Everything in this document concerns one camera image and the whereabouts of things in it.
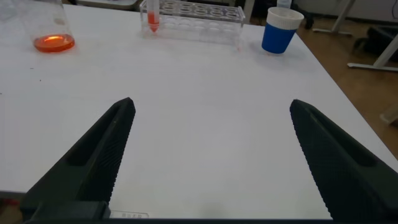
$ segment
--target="red liquid in test tube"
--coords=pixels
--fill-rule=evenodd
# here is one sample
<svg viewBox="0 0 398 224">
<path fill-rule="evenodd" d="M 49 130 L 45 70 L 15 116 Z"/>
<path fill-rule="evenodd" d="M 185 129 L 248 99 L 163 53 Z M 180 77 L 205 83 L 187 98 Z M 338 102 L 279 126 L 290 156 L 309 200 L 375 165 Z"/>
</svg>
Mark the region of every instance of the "red liquid in test tube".
<svg viewBox="0 0 398 224">
<path fill-rule="evenodd" d="M 159 28 L 159 0 L 147 0 L 148 25 L 152 32 Z"/>
</svg>

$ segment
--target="table surface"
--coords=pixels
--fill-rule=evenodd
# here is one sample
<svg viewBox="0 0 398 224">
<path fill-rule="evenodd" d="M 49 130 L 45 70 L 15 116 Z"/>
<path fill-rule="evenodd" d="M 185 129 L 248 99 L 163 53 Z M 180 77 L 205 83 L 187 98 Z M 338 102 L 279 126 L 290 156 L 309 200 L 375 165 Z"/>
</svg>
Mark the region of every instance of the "table surface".
<svg viewBox="0 0 398 224">
<path fill-rule="evenodd" d="M 37 52 L 0 25 L 0 190 L 26 192 L 115 102 L 136 117 L 112 210 L 151 218 L 330 218 L 289 106 L 316 106 L 398 162 L 297 35 L 282 56 L 245 25 L 242 47 L 143 39 L 136 12 L 65 6 L 75 48 Z"/>
</svg>

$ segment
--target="paper cup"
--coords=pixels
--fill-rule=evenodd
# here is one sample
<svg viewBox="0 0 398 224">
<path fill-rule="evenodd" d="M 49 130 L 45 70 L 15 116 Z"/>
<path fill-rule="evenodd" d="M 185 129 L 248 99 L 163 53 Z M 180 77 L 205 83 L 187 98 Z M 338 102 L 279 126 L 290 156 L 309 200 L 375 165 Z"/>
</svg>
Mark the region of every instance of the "paper cup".
<svg viewBox="0 0 398 224">
<path fill-rule="evenodd" d="M 284 53 L 303 19 L 303 14 L 291 9 L 269 8 L 262 48 L 273 54 Z"/>
</svg>

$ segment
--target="white cup rim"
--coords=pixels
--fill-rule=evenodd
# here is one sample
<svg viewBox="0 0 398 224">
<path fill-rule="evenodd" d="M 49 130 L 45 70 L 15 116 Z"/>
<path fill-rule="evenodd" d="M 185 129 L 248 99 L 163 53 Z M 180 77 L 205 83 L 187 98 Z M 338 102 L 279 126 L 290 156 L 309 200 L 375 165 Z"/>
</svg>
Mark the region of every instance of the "white cup rim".
<svg viewBox="0 0 398 224">
<path fill-rule="evenodd" d="M 280 11 L 285 11 L 285 13 L 288 13 L 290 16 L 283 16 L 278 14 L 278 12 Z M 283 8 L 283 7 L 270 7 L 268 9 L 268 13 L 271 13 L 273 16 L 279 17 L 281 19 L 287 19 L 287 20 L 291 20 L 291 21 L 301 21 L 304 19 L 304 15 L 292 10 L 292 9 L 287 9 L 287 8 Z"/>
</svg>

